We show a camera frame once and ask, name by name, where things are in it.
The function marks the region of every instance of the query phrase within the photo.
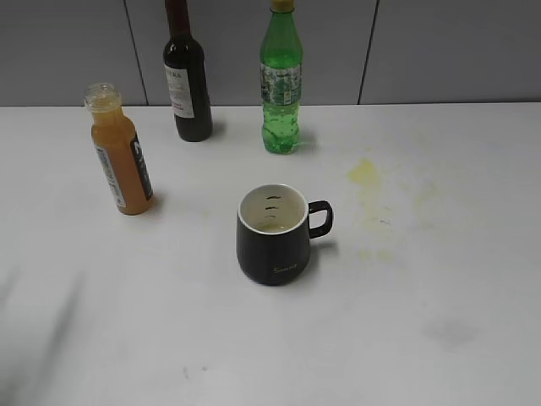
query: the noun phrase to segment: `sauce bottle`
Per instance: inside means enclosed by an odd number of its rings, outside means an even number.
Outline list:
[[[109,83],[91,85],[85,105],[92,113],[92,140],[107,182],[124,214],[147,211],[155,197],[132,121],[124,116],[120,93]]]

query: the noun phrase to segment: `bottle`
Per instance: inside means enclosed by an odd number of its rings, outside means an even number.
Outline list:
[[[276,154],[290,154],[298,144],[303,46],[294,9],[294,0],[271,0],[272,17],[260,51],[263,143]]]
[[[147,211],[155,197],[132,121],[124,116],[120,93],[109,83],[91,85],[85,105],[92,113],[92,140],[117,208],[124,214]]]
[[[171,39],[163,61],[178,134],[186,141],[206,140],[212,116],[203,48],[192,37],[186,0],[166,0],[166,11]]]

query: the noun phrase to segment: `yellow stain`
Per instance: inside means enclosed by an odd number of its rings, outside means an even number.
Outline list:
[[[383,184],[380,172],[368,159],[363,159],[347,176],[355,184],[373,191],[381,189]]]
[[[361,260],[370,261],[372,259],[372,251],[371,250],[360,250],[358,252],[358,256],[361,258]]]
[[[358,199],[363,208],[362,224],[367,231],[383,237],[391,234],[387,221],[391,209],[380,206],[380,192],[383,187],[383,176],[378,168],[368,159],[363,159],[347,175],[349,180],[361,187]]]
[[[389,250],[377,250],[375,253],[378,260],[383,262],[391,262],[395,256]]]
[[[438,191],[438,188],[435,184],[428,184],[426,185],[423,190],[421,190],[421,193],[417,195],[415,198],[415,207],[417,207],[418,210],[423,210],[423,206],[429,201],[436,197],[440,196],[440,192]]]

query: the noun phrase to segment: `bottle opening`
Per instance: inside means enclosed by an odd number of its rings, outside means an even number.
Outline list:
[[[112,84],[95,83],[86,89],[85,106],[91,112],[110,112],[122,106],[122,97]]]

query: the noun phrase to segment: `bottle label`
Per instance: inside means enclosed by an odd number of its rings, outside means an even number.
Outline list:
[[[112,196],[115,198],[118,207],[126,207],[126,200],[120,190],[120,185],[118,184],[117,175],[115,174],[114,169],[112,168],[111,159],[105,148],[102,148],[98,145],[94,145],[100,158],[101,166],[103,167],[103,172],[111,188]]]
[[[141,180],[141,185],[143,186],[143,191],[145,192],[145,197],[147,200],[150,200],[153,195],[152,186],[150,185],[149,173],[146,170],[143,150],[141,149],[141,144],[139,143],[137,134],[132,142],[129,143],[129,147],[132,150],[132,154],[134,154],[135,166],[137,167],[137,172],[139,174],[139,179]]]
[[[263,102],[289,106],[301,100],[303,67],[274,69],[261,64],[261,97]]]
[[[189,89],[188,70],[165,66],[173,112],[182,118],[194,118],[194,105]]]

